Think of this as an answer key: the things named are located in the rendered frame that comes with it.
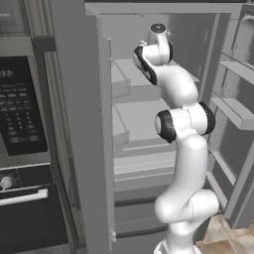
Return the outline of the grey wall cupboard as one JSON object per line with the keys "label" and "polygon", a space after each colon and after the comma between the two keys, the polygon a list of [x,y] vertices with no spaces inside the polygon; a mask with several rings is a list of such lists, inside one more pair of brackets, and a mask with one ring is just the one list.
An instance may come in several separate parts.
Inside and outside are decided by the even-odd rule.
{"label": "grey wall cupboard", "polygon": [[0,0],[0,37],[30,35],[24,0]]}

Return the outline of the grey fridge door with shelves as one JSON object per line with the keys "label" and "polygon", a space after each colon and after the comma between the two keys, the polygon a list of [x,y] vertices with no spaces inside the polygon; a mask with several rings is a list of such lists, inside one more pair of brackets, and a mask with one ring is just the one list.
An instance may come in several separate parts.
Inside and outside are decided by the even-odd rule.
{"label": "grey fridge door with shelves", "polygon": [[254,218],[254,0],[242,5],[220,53],[209,107],[207,181],[233,229]]}

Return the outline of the grey fridge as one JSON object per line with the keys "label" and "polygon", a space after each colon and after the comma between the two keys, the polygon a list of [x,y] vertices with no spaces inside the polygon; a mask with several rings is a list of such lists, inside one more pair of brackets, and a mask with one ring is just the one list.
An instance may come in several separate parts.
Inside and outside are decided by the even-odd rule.
{"label": "grey fridge", "polygon": [[[213,88],[220,53],[229,29],[236,27],[241,5],[234,3],[189,3],[149,5],[88,3],[101,16],[102,30],[111,39],[114,60],[128,59],[119,45],[142,36],[155,21],[176,33],[173,65],[185,68],[207,103]],[[173,179],[176,147],[162,139],[129,141],[129,131],[113,99],[113,124],[117,136],[114,150],[114,186],[119,213],[150,209],[154,196]]]}

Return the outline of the grey fridge shelf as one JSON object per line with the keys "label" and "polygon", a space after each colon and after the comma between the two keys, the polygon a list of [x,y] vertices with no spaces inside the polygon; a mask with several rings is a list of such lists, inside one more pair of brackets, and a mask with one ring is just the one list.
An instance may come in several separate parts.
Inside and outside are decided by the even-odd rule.
{"label": "grey fridge shelf", "polygon": [[147,101],[161,97],[161,89],[151,84],[131,59],[112,61],[111,81],[115,101]]}
{"label": "grey fridge shelf", "polygon": [[156,115],[170,109],[163,99],[115,104],[129,131],[129,141],[161,140],[155,129]]}

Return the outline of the silver oven knob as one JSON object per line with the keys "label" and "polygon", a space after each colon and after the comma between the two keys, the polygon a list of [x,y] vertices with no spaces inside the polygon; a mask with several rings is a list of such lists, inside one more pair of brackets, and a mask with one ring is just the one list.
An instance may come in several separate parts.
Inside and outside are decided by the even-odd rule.
{"label": "silver oven knob", "polygon": [[0,187],[2,188],[2,191],[10,188],[13,184],[13,179],[11,177],[3,177],[0,181]]}

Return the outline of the black and steel oven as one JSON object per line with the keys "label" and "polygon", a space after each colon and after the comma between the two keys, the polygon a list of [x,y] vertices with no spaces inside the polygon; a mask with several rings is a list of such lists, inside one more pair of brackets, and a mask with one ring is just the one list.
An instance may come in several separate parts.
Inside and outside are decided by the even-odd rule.
{"label": "black and steel oven", "polygon": [[50,163],[3,168],[0,181],[3,177],[11,177],[13,184],[6,190],[0,187],[0,200],[44,189],[49,191],[49,196],[0,206],[0,254],[78,244]]}

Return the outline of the black and steel microwave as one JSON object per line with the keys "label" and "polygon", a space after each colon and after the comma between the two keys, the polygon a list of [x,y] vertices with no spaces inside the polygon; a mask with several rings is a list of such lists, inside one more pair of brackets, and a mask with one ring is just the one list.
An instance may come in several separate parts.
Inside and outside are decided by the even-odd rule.
{"label": "black and steel microwave", "polygon": [[0,168],[51,160],[30,37],[0,37]]}

